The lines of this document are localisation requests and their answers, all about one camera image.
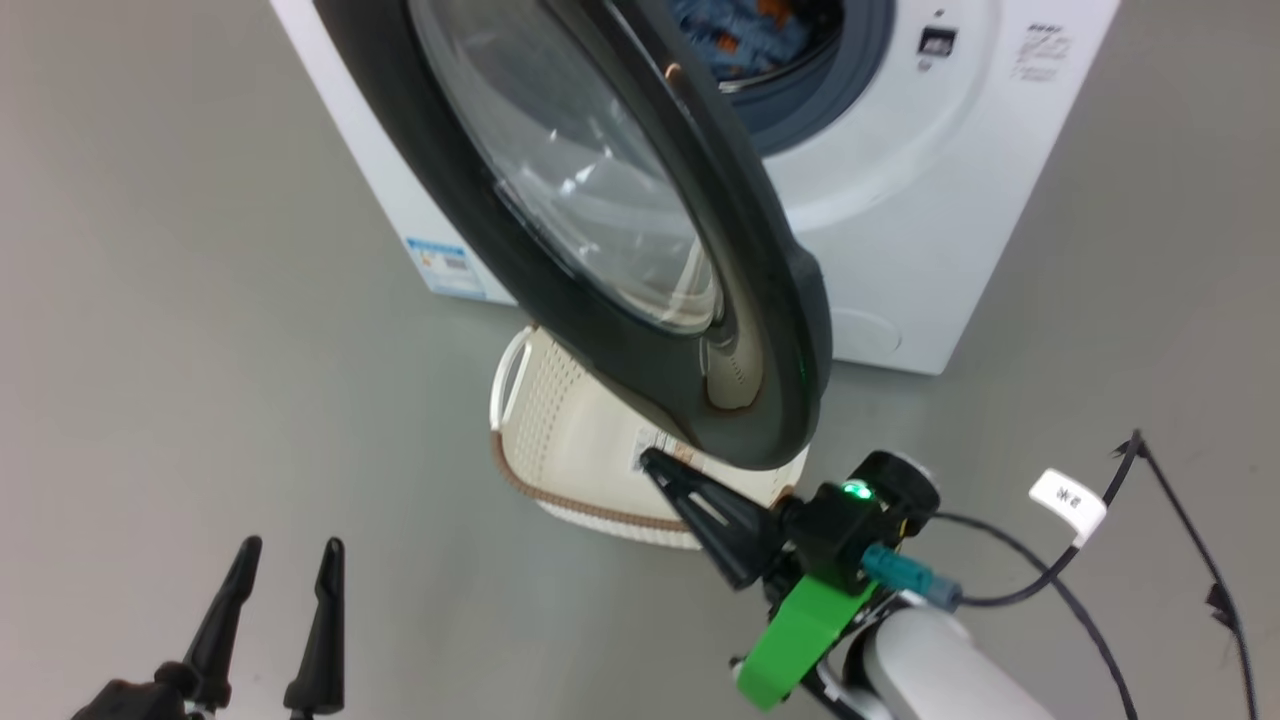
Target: gray floor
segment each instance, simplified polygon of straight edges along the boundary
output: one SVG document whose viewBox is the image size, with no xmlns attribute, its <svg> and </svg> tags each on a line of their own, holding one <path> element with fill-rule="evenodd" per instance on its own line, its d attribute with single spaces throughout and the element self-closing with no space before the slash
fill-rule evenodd
<svg viewBox="0 0 1280 720">
<path fill-rule="evenodd" d="M 1129 0 L 951 368 L 841 366 L 806 475 L 900 448 L 1052 555 L 1069 533 L 1028 484 L 1052 465 L 1101 487 L 1143 427 L 1239 596 L 1271 714 L 1277 8 Z M 0 188 L 5 716 L 68 716 L 180 655 L 251 532 L 228 717 L 284 717 L 329 534 L 349 546 L 344 717 L 755 716 L 724 671 L 754 593 L 502 483 L 485 398 L 522 319 L 426 291 L 265 3 L 5 3 Z M 952 528 L 913 550 L 975 591 L 1029 577 Z M 1207 575 L 1146 471 L 1066 577 L 1144 717 L 1243 716 Z M 1119 716 L 1056 598 L 965 618 L 1061 717 Z"/>
</svg>

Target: green led light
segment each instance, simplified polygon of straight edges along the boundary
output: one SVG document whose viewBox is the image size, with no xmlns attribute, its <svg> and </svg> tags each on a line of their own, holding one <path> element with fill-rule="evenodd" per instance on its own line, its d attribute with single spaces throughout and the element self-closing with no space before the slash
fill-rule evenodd
<svg viewBox="0 0 1280 720">
<path fill-rule="evenodd" d="M 849 480 L 847 483 L 840 486 L 840 489 L 847 492 L 858 500 L 870 500 L 876 497 L 876 492 L 872 491 L 872 488 L 863 480 Z"/>
</svg>

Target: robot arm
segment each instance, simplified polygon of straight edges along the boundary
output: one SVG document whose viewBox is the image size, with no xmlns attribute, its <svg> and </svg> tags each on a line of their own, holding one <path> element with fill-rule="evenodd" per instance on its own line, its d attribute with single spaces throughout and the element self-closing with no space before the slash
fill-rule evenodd
<svg viewBox="0 0 1280 720">
<path fill-rule="evenodd" d="M 844 484 L 773 509 L 658 450 L 641 464 L 735 589 L 763 580 L 769 626 L 733 664 L 762 710 L 799 685 L 849 720 L 1052 720 L 955 618 L 924 606 L 954 610 L 959 587 L 888 550 L 940 505 L 910 460 L 874 452 Z M 837 676 L 828 655 L 849 638 Z"/>
</svg>

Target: label sticker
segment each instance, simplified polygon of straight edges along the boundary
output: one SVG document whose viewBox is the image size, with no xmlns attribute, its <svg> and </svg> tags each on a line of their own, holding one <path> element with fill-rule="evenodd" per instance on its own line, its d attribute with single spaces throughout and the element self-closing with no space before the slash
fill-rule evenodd
<svg viewBox="0 0 1280 720">
<path fill-rule="evenodd" d="M 1084 547 L 1107 516 L 1107 506 L 1092 489 L 1050 468 L 1032 486 L 1030 498 L 1075 528 L 1075 547 Z"/>
<path fill-rule="evenodd" d="M 640 428 L 636 430 L 636 442 L 631 448 L 632 473 L 644 473 L 640 468 L 640 454 L 650 447 L 657 447 L 695 470 L 703 469 L 703 457 L 700 455 L 695 455 L 692 447 L 680 442 L 678 439 L 671 437 L 669 433 L 664 433 L 658 428 Z"/>
<path fill-rule="evenodd" d="M 1014 59 L 1011 77 L 1023 82 L 1053 82 L 1059 70 L 1066 67 L 1073 42 L 1062 26 L 1046 23 L 1027 26 L 1027 35 Z"/>
<path fill-rule="evenodd" d="M 480 277 L 471 266 L 466 250 L 412 237 L 406 237 L 404 245 L 408 246 L 413 263 L 417 264 L 422 279 L 433 292 L 462 297 L 485 296 L 484 286 L 480 284 Z"/>
</svg>

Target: white cable tag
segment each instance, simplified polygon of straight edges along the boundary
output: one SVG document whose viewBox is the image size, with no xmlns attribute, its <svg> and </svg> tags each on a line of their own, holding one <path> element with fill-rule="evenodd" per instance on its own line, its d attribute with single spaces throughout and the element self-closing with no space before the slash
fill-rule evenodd
<svg viewBox="0 0 1280 720">
<path fill-rule="evenodd" d="M 1107 516 L 1107 506 L 1097 493 L 1052 468 L 1044 470 L 1028 495 L 1075 528 L 1071 541 L 1075 547 L 1084 547 Z"/>
</svg>

